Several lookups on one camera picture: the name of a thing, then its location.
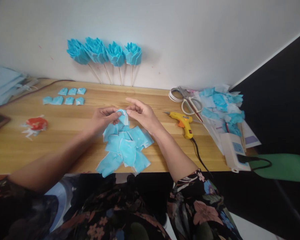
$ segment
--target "scissors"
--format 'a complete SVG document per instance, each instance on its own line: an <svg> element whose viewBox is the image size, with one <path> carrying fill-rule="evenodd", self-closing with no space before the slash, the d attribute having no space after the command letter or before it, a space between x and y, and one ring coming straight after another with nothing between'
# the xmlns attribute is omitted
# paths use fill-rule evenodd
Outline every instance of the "scissors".
<svg viewBox="0 0 300 240"><path fill-rule="evenodd" d="M182 87L179 86L178 89L183 96L183 102L181 104L182 111L187 115L195 114L199 118L199 120L203 122L200 116L200 112L203 110L202 103L196 98L191 97L191 95Z"/></svg>

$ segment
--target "yellow glue gun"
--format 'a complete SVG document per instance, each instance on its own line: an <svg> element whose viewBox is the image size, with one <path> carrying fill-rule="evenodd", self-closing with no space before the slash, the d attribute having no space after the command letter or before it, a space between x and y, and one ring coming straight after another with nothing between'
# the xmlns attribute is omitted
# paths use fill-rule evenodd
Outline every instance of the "yellow glue gun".
<svg viewBox="0 0 300 240"><path fill-rule="evenodd" d="M176 112L165 112L165 113L168 114L171 118L179 120L178 126L184 128L184 137L186 139L193 138L193 134L190 128L192 117L181 113L176 113Z"/></svg>

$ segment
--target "woman's right hand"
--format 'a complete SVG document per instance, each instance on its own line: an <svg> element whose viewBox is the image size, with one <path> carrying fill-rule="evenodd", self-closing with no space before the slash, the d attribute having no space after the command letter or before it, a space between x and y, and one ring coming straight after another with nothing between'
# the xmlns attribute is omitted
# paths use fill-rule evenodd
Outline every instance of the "woman's right hand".
<svg viewBox="0 0 300 240"><path fill-rule="evenodd" d="M132 103L126 108L127 114L137 120L151 135L164 129L149 105L133 98L126 98L126 100Z"/></svg>

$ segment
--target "black wall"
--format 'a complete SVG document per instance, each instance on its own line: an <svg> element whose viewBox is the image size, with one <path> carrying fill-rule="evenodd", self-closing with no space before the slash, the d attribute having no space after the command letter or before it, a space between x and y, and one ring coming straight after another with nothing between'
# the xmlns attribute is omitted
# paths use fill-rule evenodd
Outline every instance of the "black wall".
<svg viewBox="0 0 300 240"><path fill-rule="evenodd" d="M243 94L259 154L300 154L300 37L231 91Z"/></svg>

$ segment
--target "white wall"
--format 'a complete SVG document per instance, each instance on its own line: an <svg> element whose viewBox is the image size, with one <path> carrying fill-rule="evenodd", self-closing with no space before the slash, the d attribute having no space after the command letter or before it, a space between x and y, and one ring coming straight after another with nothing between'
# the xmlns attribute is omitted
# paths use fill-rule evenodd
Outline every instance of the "white wall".
<svg viewBox="0 0 300 240"><path fill-rule="evenodd" d="M90 36L142 47L135 86L231 85L299 33L300 0L0 0L0 65L56 79L96 81L66 52Z"/></svg>

